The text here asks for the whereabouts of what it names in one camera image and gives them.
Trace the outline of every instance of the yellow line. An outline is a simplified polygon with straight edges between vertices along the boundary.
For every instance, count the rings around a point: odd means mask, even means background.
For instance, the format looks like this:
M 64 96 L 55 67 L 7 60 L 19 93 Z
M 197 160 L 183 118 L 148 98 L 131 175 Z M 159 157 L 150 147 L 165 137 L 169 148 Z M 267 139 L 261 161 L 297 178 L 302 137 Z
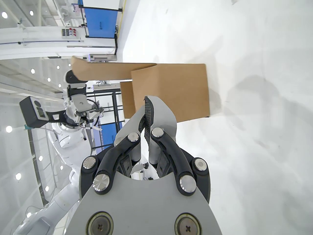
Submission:
M 125 10 L 125 6 L 126 6 L 126 1 L 127 1 L 127 0 L 124 1 L 124 5 L 123 5 L 122 18 L 121 18 L 120 25 L 119 25 L 119 27 L 118 27 L 117 38 L 119 37 L 120 32 L 121 32 L 121 26 L 122 26 L 122 21 L 123 21 L 123 16 L 124 16 L 124 10 Z

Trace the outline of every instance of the cardboard flap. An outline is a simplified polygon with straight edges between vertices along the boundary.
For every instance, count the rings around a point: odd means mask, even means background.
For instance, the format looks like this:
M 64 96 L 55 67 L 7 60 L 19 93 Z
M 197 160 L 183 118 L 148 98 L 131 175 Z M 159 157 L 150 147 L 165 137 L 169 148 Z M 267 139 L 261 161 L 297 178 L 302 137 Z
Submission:
M 72 70 L 81 81 L 130 80 L 131 71 L 143 69 L 156 64 L 143 63 L 90 63 L 85 59 L 72 56 Z
M 135 113 L 135 102 L 132 82 L 121 82 L 124 117 L 131 118 Z

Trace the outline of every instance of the metal screw cap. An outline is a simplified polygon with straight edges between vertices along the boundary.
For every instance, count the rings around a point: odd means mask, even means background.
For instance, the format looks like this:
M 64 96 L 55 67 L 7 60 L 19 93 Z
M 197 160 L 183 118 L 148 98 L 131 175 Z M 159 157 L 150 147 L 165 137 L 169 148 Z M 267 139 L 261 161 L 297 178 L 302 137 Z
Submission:
M 108 235 L 110 228 L 109 219 L 105 216 L 99 216 L 91 223 L 91 235 Z
M 207 163 L 201 158 L 195 160 L 195 166 L 197 170 L 200 171 L 205 171 L 207 169 Z
M 99 174 L 95 177 L 92 187 L 97 192 L 104 191 L 110 184 L 110 177 L 106 174 Z
M 112 235 L 114 223 L 107 212 L 95 213 L 87 223 L 87 235 Z
M 184 190 L 187 193 L 193 193 L 197 188 L 195 179 L 189 175 L 182 176 L 179 179 L 179 184 L 182 190 Z
M 96 163 L 96 159 L 92 156 L 87 157 L 84 161 L 83 161 L 83 167 L 84 169 L 91 169 Z
M 136 132 L 131 132 L 128 136 L 127 136 L 128 140 L 130 140 L 131 142 L 137 142 L 139 139 L 139 134 L 137 134 Z
M 178 231 L 180 235 L 197 235 L 198 228 L 193 219 L 185 217 L 179 222 Z
M 114 146 L 118 145 L 123 139 L 123 137 L 116 138 L 114 141 Z
M 160 138 L 164 135 L 164 131 L 161 128 L 156 127 L 152 130 L 152 135 L 156 138 Z

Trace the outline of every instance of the electrical panel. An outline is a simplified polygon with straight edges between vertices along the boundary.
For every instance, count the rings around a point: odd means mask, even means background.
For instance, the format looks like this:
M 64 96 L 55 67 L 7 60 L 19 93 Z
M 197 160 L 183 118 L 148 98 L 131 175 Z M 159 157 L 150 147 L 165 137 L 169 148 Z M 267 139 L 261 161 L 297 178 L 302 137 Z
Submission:
M 97 62 L 97 63 L 102 63 L 105 61 L 117 61 L 117 57 L 116 55 L 112 55 L 112 54 L 108 54 L 108 55 L 92 54 L 92 55 L 89 55 L 89 61 Z
M 61 36 L 64 39 L 78 39 L 78 31 L 76 28 L 63 28 Z

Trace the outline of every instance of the cardboard box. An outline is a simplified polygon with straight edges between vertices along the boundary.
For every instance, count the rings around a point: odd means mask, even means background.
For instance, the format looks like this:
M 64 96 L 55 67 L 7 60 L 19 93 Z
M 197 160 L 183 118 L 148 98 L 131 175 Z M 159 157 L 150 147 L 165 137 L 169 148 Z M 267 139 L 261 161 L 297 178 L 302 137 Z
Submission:
M 210 115 L 205 64 L 90 63 L 72 57 L 72 69 L 82 81 L 132 79 L 121 82 L 125 118 L 144 105 L 146 95 L 163 100 L 177 122 Z

